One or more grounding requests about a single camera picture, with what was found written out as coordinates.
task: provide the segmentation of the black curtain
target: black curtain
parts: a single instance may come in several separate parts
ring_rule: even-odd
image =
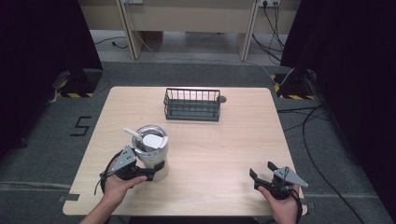
[[[281,65],[317,73],[347,148],[396,221],[396,1],[302,0]]]
[[[0,160],[23,137],[63,71],[102,70],[77,0],[0,1]]]

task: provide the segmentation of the gray carpet floor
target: gray carpet floor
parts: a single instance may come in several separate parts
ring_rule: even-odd
[[[86,146],[114,86],[263,87],[271,90],[276,109],[320,105],[320,100],[276,97],[271,78],[256,65],[199,63],[103,63],[104,72],[92,98],[58,98],[36,121],[27,147],[16,148],[0,162],[0,223],[78,223],[82,217],[63,214],[64,196],[73,184]],[[288,68],[265,66],[268,73]],[[318,174],[308,152],[324,176],[350,203],[364,223],[393,223],[363,170],[352,159],[323,108],[302,123],[310,110],[279,113],[297,173],[309,184],[304,191],[308,215],[301,223],[359,223],[350,208]],[[89,126],[83,133],[75,125]],[[263,223],[269,217],[257,217]],[[111,223],[127,223],[113,217]]]

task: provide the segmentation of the forearm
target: forearm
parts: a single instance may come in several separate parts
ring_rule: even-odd
[[[111,214],[116,210],[117,204],[110,203],[105,199],[102,199],[93,210],[80,222],[80,224],[99,224],[105,223]]]

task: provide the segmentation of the black stand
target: black stand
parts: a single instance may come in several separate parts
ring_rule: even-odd
[[[58,90],[58,96],[92,97],[101,76],[102,71],[96,69],[81,68],[71,71],[70,76]]]
[[[294,100],[313,100],[313,92],[304,76],[275,74],[276,95],[279,98]]]

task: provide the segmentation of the wooden table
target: wooden table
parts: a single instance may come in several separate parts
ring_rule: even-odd
[[[100,201],[101,190],[93,195],[99,174],[114,154],[131,145],[123,128],[154,124],[169,136],[169,174],[130,189],[113,215],[270,216],[249,169],[268,181],[273,177],[268,161],[295,170],[271,93],[264,88],[209,89],[227,98],[219,122],[165,119],[165,87],[113,88],[70,189],[78,200],[66,201],[64,213],[87,215]]]

